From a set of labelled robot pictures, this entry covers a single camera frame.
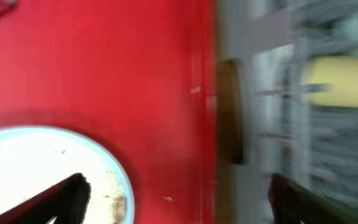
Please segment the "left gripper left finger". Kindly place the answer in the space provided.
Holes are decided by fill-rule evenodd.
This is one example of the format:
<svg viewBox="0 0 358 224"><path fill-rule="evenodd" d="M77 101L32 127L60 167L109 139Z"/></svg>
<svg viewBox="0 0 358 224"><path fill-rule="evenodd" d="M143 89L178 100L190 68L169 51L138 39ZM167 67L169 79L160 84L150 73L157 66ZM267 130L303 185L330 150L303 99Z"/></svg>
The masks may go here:
<svg viewBox="0 0 358 224"><path fill-rule="evenodd" d="M0 214L0 224L82 224L91 186L75 173L49 189Z"/></svg>

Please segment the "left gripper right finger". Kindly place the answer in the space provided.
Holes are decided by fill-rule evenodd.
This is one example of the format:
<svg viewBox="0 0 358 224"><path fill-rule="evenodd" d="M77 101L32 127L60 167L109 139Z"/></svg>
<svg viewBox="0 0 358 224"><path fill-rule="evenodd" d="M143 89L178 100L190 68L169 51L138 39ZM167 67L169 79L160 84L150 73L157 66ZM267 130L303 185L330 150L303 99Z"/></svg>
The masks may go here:
<svg viewBox="0 0 358 224"><path fill-rule="evenodd" d="M285 176L274 173L268 200L275 224L358 224L358 216L334 206Z"/></svg>

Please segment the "light blue plate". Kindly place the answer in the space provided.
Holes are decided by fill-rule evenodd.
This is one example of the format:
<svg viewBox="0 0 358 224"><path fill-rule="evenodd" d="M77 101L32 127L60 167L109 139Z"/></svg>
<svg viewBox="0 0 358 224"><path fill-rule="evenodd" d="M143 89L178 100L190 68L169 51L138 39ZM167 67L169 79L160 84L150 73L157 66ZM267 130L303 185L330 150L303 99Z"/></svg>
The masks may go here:
<svg viewBox="0 0 358 224"><path fill-rule="evenodd" d="M130 180L104 146L46 126L0 129L0 214L75 173L91 186L84 223L134 223Z"/></svg>

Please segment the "yellow plastic cup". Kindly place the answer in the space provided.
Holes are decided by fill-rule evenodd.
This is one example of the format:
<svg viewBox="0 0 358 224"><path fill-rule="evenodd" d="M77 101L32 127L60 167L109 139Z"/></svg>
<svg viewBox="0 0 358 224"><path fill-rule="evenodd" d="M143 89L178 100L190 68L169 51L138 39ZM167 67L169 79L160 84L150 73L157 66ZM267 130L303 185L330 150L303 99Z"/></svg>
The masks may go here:
<svg viewBox="0 0 358 224"><path fill-rule="evenodd" d="M314 58L304 68L300 83L323 86L307 95L312 105L358 108L358 58Z"/></svg>

